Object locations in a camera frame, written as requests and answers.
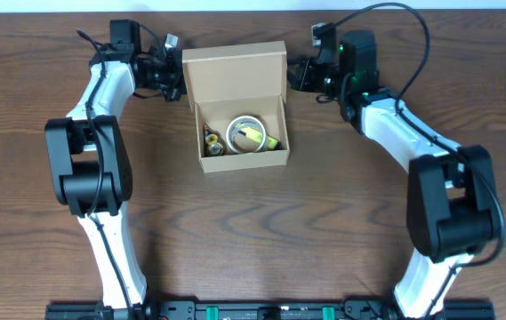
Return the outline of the cardboard box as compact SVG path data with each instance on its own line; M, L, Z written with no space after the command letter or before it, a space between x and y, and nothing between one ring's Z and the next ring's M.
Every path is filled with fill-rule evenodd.
M287 164L290 150L285 119L287 65L283 41L185 50L182 68L190 109L195 113L198 158L205 173ZM239 116L260 119L267 134L278 139L282 148L233 152L225 133L230 122ZM224 156L205 155L204 124L220 134ZM244 149L256 149L256 144L247 138L238 137L237 144Z

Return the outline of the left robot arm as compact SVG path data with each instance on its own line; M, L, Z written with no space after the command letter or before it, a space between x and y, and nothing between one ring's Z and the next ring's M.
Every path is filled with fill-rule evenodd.
M52 304L48 319L149 319L148 283L128 226L133 171L119 127L128 100L176 101L187 91L177 36L156 36L143 49L135 20L111 20L110 39L77 34L94 49L90 80L76 106L44 127L52 184L89 240L102 283L92 306Z

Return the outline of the yellow highlighter marker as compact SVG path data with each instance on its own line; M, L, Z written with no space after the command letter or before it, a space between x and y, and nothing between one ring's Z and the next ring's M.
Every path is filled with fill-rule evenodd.
M238 132L245 136L247 139L263 144L263 148L266 150L280 150L282 148L281 142L269 135L264 135L260 130L255 129L248 125L240 125Z

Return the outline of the yellow black correction tape dispenser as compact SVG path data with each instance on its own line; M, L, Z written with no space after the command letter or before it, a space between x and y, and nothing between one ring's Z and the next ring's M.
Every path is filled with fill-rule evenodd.
M224 156L225 145L220 134L204 124L205 155L209 157Z

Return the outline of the white tape roll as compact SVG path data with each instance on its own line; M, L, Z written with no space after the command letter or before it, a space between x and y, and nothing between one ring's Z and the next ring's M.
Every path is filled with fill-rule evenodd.
M268 135L267 134L267 130L266 130L264 124L257 117L255 117L255 116L239 116L239 117L233 119L230 122L230 124L229 124L229 126L228 126L228 128L226 130L226 133L225 133L226 141L227 141L227 144L228 144L229 148L233 152L238 153L238 154L242 154L242 153L256 153L256 152L263 151L264 150L264 148L263 148L264 142L262 142L261 144L259 144L259 143L253 141L256 144L256 149L255 150L244 149L244 148L241 148L241 147L238 146L238 144L237 144L237 138L238 137L245 138L245 136L241 135L238 132L238 127L240 125L251 126L251 127L255 128L255 129L260 130L264 135Z

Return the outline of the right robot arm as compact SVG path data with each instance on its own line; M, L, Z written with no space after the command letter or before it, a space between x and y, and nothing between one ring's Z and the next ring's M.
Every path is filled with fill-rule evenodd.
M465 268L481 267L489 243L502 246L503 212L485 148L464 147L429 128L401 97L379 82L373 32L338 35L332 24L312 29L315 57L291 61L295 91L337 101L341 116L381 145L406 171L406 228L414 251L387 298L348 298L325 308L327 319L492 319L487 300L448 300Z

